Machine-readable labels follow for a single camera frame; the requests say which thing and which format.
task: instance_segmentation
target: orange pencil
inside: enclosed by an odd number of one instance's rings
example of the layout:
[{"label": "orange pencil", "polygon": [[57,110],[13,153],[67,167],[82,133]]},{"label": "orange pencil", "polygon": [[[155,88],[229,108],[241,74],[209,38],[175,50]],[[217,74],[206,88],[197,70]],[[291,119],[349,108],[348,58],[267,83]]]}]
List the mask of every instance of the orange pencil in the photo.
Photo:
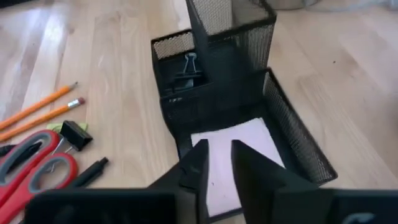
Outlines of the orange pencil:
[{"label": "orange pencil", "polygon": [[25,118],[26,116],[30,115],[31,113],[37,111],[38,109],[42,108],[43,106],[53,102],[54,100],[60,98],[61,96],[69,93],[71,90],[73,90],[77,86],[77,82],[75,82],[72,85],[64,86],[55,93],[52,93],[50,96],[44,98],[43,100],[40,100],[39,102],[33,104],[32,106],[26,108],[24,111],[21,111],[10,118],[6,119],[5,121],[0,122],[0,131],[3,130],[4,128],[14,124],[17,121],[20,121],[22,118]]},{"label": "orange pencil", "polygon": [[30,128],[33,128],[36,125],[39,125],[39,124],[41,124],[43,122],[46,122],[46,121],[48,121],[48,120],[50,120],[50,119],[52,119],[52,118],[54,118],[54,117],[56,117],[56,116],[58,116],[60,114],[63,114],[65,112],[67,112],[67,111],[70,111],[71,109],[73,109],[73,108],[75,108],[75,107],[77,107],[79,105],[82,105],[85,102],[86,102],[85,99],[83,97],[80,97],[79,99],[75,99],[75,100],[73,100],[72,102],[68,103],[65,106],[61,106],[60,108],[52,110],[52,111],[48,112],[47,114],[45,114],[45,115],[43,115],[43,116],[41,116],[41,117],[39,117],[39,118],[37,118],[37,119],[35,119],[33,121],[30,121],[30,122],[28,122],[27,124],[25,124],[25,125],[23,125],[21,127],[18,127],[16,129],[12,129],[12,130],[4,133],[4,134],[0,134],[0,142],[8,140],[8,139],[16,136],[17,134],[23,133],[24,131],[27,131]]}]

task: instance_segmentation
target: wood grain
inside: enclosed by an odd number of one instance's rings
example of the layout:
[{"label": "wood grain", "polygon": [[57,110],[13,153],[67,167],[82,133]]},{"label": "wood grain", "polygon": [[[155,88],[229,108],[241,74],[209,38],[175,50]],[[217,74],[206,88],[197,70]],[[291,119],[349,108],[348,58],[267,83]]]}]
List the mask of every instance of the wood grain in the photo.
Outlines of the wood grain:
[{"label": "wood grain", "polygon": [[[378,6],[279,12],[269,65],[339,173],[325,187],[398,187],[397,25],[398,15]],[[184,0],[32,1],[0,9],[0,119],[78,81],[19,124],[86,97],[85,106],[52,121],[89,124],[95,140],[74,154],[80,169],[106,156],[111,163],[92,187],[145,187],[178,161],[160,112],[150,40],[189,26]]]}]

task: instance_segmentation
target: red scissors handle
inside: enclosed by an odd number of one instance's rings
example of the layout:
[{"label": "red scissors handle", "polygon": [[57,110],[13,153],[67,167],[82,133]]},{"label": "red scissors handle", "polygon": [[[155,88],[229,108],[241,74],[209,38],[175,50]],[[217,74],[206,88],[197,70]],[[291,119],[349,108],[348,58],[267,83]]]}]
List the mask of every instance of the red scissors handle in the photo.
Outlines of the red scissors handle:
[{"label": "red scissors handle", "polygon": [[39,188],[40,176],[45,174],[56,162],[64,162],[67,165],[68,174],[53,189],[66,187],[78,175],[78,166],[75,158],[69,154],[56,153],[41,161],[29,175],[22,181],[8,201],[0,208],[0,224],[8,224],[34,195],[46,189]]},{"label": "red scissors handle", "polygon": [[[12,163],[14,163],[29,146],[37,141],[42,141],[39,151],[26,161],[10,180],[6,180],[7,171]],[[6,203],[7,199],[12,195],[15,189],[17,189],[18,185],[24,180],[33,167],[54,151],[59,142],[60,137],[57,133],[50,130],[38,131],[7,153],[0,163],[0,208]]]}]

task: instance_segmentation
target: pencil eraser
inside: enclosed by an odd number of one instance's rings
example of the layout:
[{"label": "pencil eraser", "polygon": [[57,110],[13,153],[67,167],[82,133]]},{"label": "pencil eraser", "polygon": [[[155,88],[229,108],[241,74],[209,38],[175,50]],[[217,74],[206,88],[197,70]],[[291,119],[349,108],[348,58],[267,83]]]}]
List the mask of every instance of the pencil eraser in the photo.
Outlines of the pencil eraser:
[{"label": "pencil eraser", "polygon": [[83,97],[80,97],[77,100],[79,101],[80,104],[85,104],[86,103],[86,100]]}]

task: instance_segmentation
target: black mesh desk organizer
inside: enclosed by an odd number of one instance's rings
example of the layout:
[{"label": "black mesh desk organizer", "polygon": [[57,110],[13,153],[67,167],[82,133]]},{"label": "black mesh desk organizer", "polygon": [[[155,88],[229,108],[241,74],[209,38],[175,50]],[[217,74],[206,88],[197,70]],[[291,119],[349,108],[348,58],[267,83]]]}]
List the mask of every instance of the black mesh desk organizer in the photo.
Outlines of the black mesh desk organizer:
[{"label": "black mesh desk organizer", "polygon": [[[192,29],[152,40],[160,105],[179,157],[192,149],[193,133],[263,118],[288,170],[318,185],[337,178],[267,67],[274,10],[263,0],[187,0],[187,6]],[[181,88],[190,53],[200,75]]]}]

